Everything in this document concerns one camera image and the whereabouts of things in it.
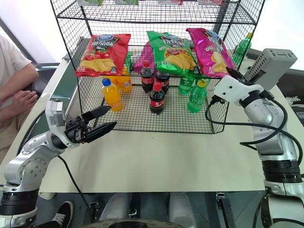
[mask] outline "white wall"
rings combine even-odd
[[[0,0],[0,17],[37,63],[66,54],[49,0]]]
[[[304,70],[304,0],[266,0],[251,48],[290,49],[298,58],[291,68]]]

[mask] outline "pink chip bag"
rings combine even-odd
[[[188,28],[198,64],[202,74],[210,77],[224,77],[226,67],[234,69],[231,58],[222,39],[213,31],[204,28]]]

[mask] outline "person's hand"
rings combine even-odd
[[[19,91],[13,96],[12,111],[15,115],[25,112],[32,108],[37,102],[36,91]]]

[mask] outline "green bottle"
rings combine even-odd
[[[192,87],[192,84],[194,82],[194,79],[182,77],[180,78],[180,84],[179,84],[179,93],[181,95],[186,95]]]
[[[246,54],[246,48],[248,44],[249,44],[248,49],[251,48],[251,42],[250,42],[251,38],[252,38],[252,33],[248,33],[246,39],[242,40],[239,43],[235,53],[232,56],[232,62],[234,64],[239,65],[241,63],[242,57]]]
[[[199,112],[203,106],[207,92],[205,87],[207,82],[199,80],[198,83],[191,89],[190,97],[188,101],[188,110],[192,113]]]

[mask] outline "metal wire rack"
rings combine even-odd
[[[148,30],[169,32],[190,40],[186,28],[205,28],[218,33],[232,55],[247,33],[254,33],[265,0],[224,0],[221,6],[202,6],[195,0],[184,0],[182,5],[160,5],[157,0],[141,0],[138,6],[128,6],[105,0],[99,7],[81,7],[76,0],[50,1],[76,70],[91,35],[101,34],[130,33],[128,51],[140,54],[148,42]],[[211,124],[204,117],[218,79],[210,80],[202,110],[192,114],[186,107],[188,97],[178,94],[179,79],[170,78],[165,108],[160,115],[155,115],[150,113],[149,98],[141,88],[140,75],[132,76],[132,92],[121,93],[123,110],[110,111],[91,122],[91,126],[116,120],[117,130],[183,133],[218,133],[224,130],[222,125]],[[101,76],[78,78],[78,91],[82,113],[106,104],[101,93]],[[224,122],[227,110],[228,104],[214,105],[210,116]]]

